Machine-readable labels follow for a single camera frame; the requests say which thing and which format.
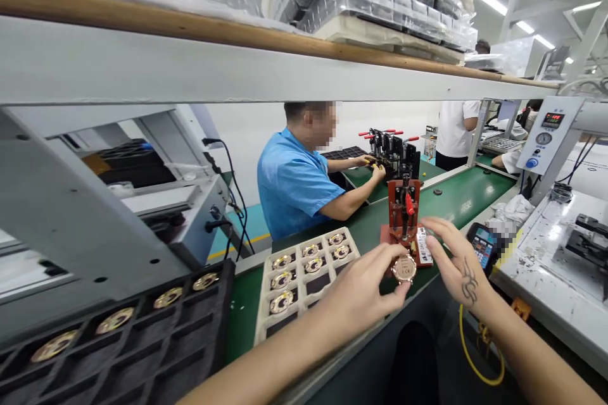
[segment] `wooden shelf edge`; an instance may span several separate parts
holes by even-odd
[[[558,89],[537,82],[123,0],[0,0],[0,15]]]

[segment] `label sticker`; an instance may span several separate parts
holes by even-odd
[[[420,258],[420,264],[433,264],[431,251],[426,246],[426,230],[424,227],[418,227],[416,239],[418,240],[418,255]]]

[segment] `hand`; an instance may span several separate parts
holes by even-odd
[[[481,314],[493,307],[492,302],[497,294],[486,278],[473,246],[447,220],[426,217],[421,222],[425,228],[439,235],[453,254],[450,260],[435,237],[426,237],[426,245],[439,268],[445,287],[456,301],[483,318]]]
[[[367,166],[370,163],[375,162],[376,159],[374,157],[372,157],[371,155],[361,155],[360,157],[356,157],[352,159],[353,165],[354,166]]]
[[[409,282],[384,296],[380,296],[378,286],[393,260],[405,252],[398,244],[377,246],[349,264],[318,305],[310,310],[317,318],[314,327],[324,339],[329,338],[331,349],[342,346],[403,306]]]
[[[386,169],[384,169],[383,165],[377,165],[374,163],[372,178],[376,179],[377,182],[382,182],[382,179],[386,175]]]

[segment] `digital display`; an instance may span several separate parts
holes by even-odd
[[[473,249],[482,268],[486,268],[490,254],[494,248],[494,236],[489,231],[478,228],[473,238]]]
[[[547,113],[545,119],[543,120],[543,127],[547,128],[557,128],[562,120],[564,119],[564,114],[557,113]]]

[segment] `yellow cable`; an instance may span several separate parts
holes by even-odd
[[[471,360],[471,357],[469,356],[469,351],[467,350],[467,345],[464,342],[464,330],[462,329],[462,311],[463,311],[463,309],[464,309],[464,306],[460,305],[460,339],[462,340],[462,348],[464,349],[464,354],[467,356],[467,360],[469,361],[469,364],[470,364],[471,368],[473,369],[473,372],[475,372],[477,374],[477,376],[479,377],[479,379],[481,381],[483,381],[485,384],[487,384],[489,386],[498,386],[499,384],[502,383],[502,380],[505,378],[505,358],[504,358],[504,356],[502,356],[502,353],[500,352],[498,347],[496,347],[496,350],[498,351],[498,356],[500,357],[500,374],[499,374],[498,378],[496,378],[495,380],[489,380],[488,378],[484,377],[481,374],[481,372],[479,372],[479,370],[477,370],[477,367],[475,367],[475,365],[473,364],[473,361]]]

